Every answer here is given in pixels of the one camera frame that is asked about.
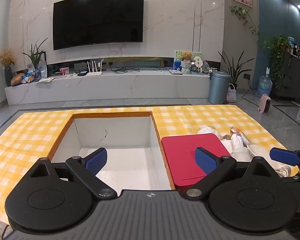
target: teddy bear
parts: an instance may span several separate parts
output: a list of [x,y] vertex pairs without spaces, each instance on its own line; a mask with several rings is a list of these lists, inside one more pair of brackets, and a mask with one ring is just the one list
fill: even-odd
[[192,53],[189,51],[183,51],[181,60],[183,62],[191,62]]
[[191,74],[191,57],[192,53],[189,51],[183,51],[181,57],[181,72],[183,74]]

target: television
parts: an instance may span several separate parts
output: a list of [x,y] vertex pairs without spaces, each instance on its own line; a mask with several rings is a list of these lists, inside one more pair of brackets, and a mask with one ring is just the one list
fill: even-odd
[[53,4],[53,50],[142,42],[144,0],[64,0]]

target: pink space heater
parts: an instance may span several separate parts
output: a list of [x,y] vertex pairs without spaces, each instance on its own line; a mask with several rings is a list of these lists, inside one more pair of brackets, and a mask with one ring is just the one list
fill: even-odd
[[259,102],[259,110],[261,113],[268,113],[271,106],[271,99],[266,94],[263,94],[261,96],[260,102]]

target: gray trash can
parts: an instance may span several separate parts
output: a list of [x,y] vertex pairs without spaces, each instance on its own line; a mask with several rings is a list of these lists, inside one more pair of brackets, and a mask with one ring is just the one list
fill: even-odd
[[227,100],[230,75],[228,73],[213,71],[208,101],[214,105],[222,105]]

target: open cardboard box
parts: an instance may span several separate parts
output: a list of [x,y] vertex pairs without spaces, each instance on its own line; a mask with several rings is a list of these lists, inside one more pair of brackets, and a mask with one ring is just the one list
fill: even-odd
[[108,159],[97,177],[118,195],[122,189],[174,189],[151,112],[74,114],[48,157],[64,162],[100,147],[107,150]]

